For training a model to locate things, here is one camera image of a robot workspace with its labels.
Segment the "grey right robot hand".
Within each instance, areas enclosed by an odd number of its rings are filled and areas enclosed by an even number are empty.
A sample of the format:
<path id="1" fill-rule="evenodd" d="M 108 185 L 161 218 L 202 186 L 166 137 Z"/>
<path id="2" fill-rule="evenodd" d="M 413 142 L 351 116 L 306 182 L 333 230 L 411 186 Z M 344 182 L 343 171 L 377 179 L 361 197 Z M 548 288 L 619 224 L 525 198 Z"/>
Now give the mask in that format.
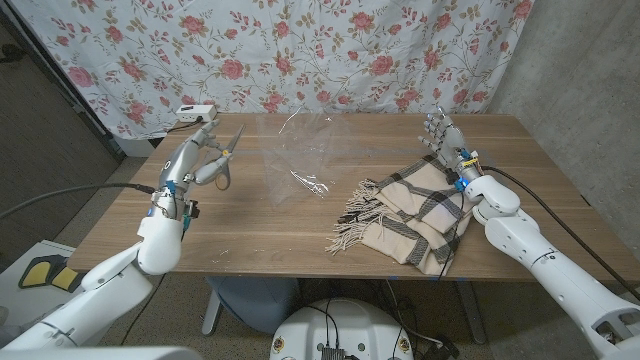
<path id="1" fill-rule="evenodd" d="M 419 136 L 419 141 L 434 153 L 444 168 L 468 183 L 483 176 L 477 156 L 467 148 L 462 131 L 442 107 L 426 114 L 424 129 L 427 136 Z"/>

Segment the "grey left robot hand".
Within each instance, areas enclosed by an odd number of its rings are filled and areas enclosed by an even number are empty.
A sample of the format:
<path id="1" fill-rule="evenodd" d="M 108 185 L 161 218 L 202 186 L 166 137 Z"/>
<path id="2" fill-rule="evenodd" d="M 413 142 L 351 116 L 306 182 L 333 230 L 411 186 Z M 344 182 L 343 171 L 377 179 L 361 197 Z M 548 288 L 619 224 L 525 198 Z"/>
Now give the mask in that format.
<path id="1" fill-rule="evenodd" d="M 151 196 L 149 217 L 181 220 L 193 186 L 214 183 L 221 191 L 229 188 L 229 162 L 237 139 L 222 146 L 212 133 L 218 124 L 219 120 L 205 123 L 169 155 Z"/>

